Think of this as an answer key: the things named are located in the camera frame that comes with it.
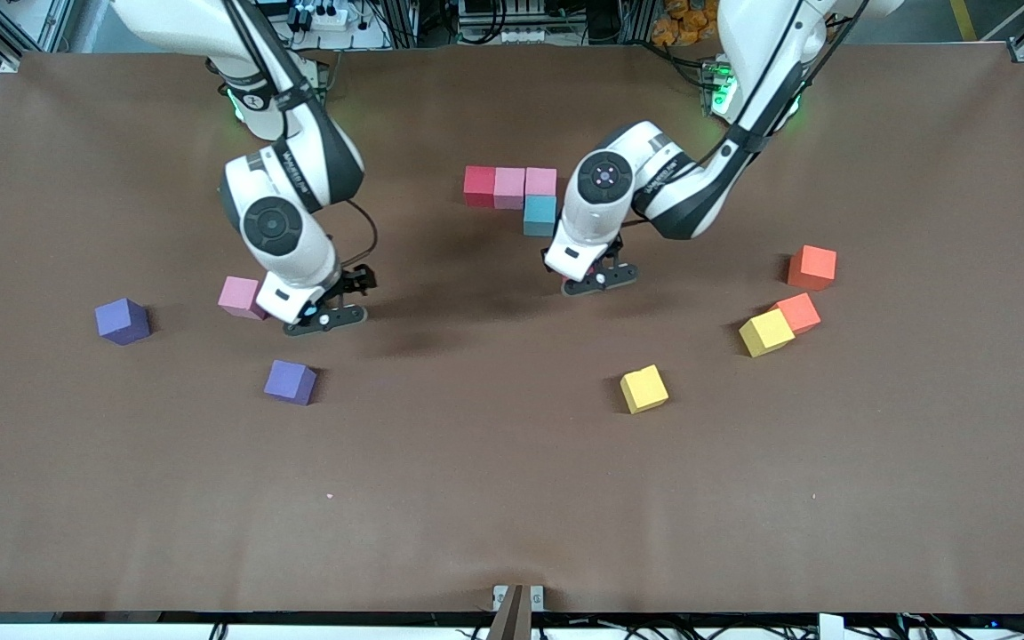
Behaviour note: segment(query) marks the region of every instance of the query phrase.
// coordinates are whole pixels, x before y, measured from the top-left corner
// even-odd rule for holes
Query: green indicator light
[[[236,118],[237,118],[237,120],[239,120],[240,122],[244,122],[244,112],[241,112],[241,110],[240,110],[240,101],[237,100],[234,94],[231,93],[231,89],[227,90],[227,98],[228,98],[228,100],[231,100],[231,106],[232,106],[233,110],[236,110]]]

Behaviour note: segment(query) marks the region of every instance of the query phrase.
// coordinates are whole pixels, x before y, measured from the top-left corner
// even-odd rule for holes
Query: red cube
[[[496,207],[496,167],[464,167],[464,204]]]
[[[816,307],[812,306],[812,297],[808,294],[793,296],[791,299],[780,300],[777,304],[769,307],[779,308],[784,315],[784,323],[788,323],[788,328],[794,334],[800,335],[820,324],[820,314],[816,312]]]
[[[788,260],[788,284],[819,292],[837,279],[837,252],[805,245]]]

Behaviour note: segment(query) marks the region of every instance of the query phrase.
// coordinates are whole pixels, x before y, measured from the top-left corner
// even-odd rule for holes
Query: yellow cube
[[[797,337],[793,335],[788,321],[784,319],[784,313],[779,308],[751,317],[749,323],[742,325],[739,333],[740,340],[744,340],[753,357],[776,351]]]
[[[666,385],[663,384],[663,376],[657,374],[657,368],[650,365],[649,368],[623,376],[623,396],[627,398],[627,409],[632,414],[637,414],[663,404],[670,399],[671,394],[666,393]]]

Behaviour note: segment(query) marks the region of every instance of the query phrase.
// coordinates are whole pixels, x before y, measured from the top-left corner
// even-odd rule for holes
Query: purple cube
[[[150,317],[144,307],[123,297],[93,309],[97,335],[112,343],[126,345],[150,337]]]
[[[263,392],[276,400],[306,406],[310,401],[315,373],[296,361],[274,360]]]

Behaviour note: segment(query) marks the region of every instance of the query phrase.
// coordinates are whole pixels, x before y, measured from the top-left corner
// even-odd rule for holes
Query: teal cube
[[[556,230],[556,196],[524,196],[523,234],[551,239]]]

